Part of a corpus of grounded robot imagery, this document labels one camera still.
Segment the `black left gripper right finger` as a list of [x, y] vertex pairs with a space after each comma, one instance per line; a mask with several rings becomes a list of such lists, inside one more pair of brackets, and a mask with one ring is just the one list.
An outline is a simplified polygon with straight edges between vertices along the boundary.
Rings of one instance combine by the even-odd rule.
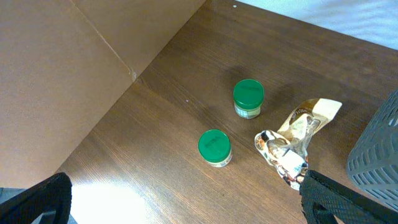
[[397, 212], [309, 170], [300, 186], [308, 223], [397, 223]]

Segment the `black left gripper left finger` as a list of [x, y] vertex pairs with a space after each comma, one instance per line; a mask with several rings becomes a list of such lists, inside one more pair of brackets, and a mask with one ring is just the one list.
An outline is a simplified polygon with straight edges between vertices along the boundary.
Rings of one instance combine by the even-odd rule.
[[67, 224], [72, 205], [72, 183], [64, 172], [41, 181], [1, 203], [1, 223]]

